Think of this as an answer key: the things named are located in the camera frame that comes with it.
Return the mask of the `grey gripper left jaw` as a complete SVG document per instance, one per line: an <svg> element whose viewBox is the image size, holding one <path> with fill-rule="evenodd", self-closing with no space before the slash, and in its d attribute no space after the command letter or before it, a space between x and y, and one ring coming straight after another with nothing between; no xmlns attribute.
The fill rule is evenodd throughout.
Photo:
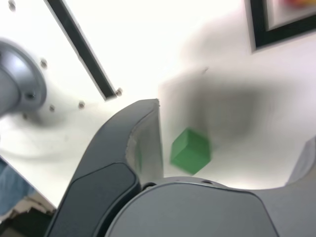
<svg viewBox="0 0 316 237"><path fill-rule="evenodd" d="M144 184L163 177L159 101L137 101L105 122L89 143L46 231L103 237Z"/></svg>

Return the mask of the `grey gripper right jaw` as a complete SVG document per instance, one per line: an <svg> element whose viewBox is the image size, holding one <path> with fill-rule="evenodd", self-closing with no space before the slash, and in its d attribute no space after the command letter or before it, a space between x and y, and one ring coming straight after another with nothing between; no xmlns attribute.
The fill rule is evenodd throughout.
<svg viewBox="0 0 316 237"><path fill-rule="evenodd" d="M308 141L280 188L232 189L199 178L166 178L133 198L108 237L313 237L316 141Z"/></svg>

